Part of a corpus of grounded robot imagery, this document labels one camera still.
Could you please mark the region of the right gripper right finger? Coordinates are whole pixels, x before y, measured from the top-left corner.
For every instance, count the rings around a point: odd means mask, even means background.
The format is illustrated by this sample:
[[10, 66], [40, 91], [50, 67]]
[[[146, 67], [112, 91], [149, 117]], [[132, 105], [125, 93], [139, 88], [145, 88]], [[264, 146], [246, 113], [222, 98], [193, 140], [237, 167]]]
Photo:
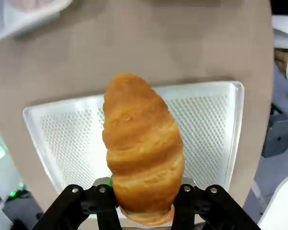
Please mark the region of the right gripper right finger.
[[173, 205], [175, 214], [172, 230], [194, 230], [196, 215], [204, 220], [200, 224], [203, 230], [258, 230], [260, 228], [230, 194], [217, 184], [202, 190], [196, 186], [193, 179], [183, 177]]

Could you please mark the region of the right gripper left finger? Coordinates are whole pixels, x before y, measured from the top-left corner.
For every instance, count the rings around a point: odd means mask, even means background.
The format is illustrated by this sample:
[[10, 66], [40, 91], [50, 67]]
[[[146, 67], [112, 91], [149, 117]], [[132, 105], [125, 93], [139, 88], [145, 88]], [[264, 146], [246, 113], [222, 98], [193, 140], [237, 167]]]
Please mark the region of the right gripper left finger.
[[107, 184], [84, 190], [68, 185], [46, 210], [35, 230], [77, 230], [92, 214], [97, 217], [99, 230], [121, 230], [113, 188]]

